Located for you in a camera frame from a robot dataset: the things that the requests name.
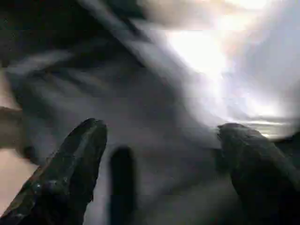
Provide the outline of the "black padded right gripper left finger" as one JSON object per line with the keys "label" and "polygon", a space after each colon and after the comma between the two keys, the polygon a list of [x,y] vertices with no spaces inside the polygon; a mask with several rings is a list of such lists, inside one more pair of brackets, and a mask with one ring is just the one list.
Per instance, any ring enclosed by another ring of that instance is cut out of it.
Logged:
{"label": "black padded right gripper left finger", "polygon": [[87,119],[23,184],[0,217],[2,225],[81,225],[93,200],[107,128]]}

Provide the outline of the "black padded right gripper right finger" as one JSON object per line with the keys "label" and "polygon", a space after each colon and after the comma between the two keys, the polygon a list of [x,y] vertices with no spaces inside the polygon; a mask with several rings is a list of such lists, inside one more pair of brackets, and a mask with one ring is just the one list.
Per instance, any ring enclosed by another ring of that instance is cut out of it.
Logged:
{"label": "black padded right gripper right finger", "polygon": [[237,123],[218,126],[233,187],[253,225],[300,223],[300,171],[259,131]]}

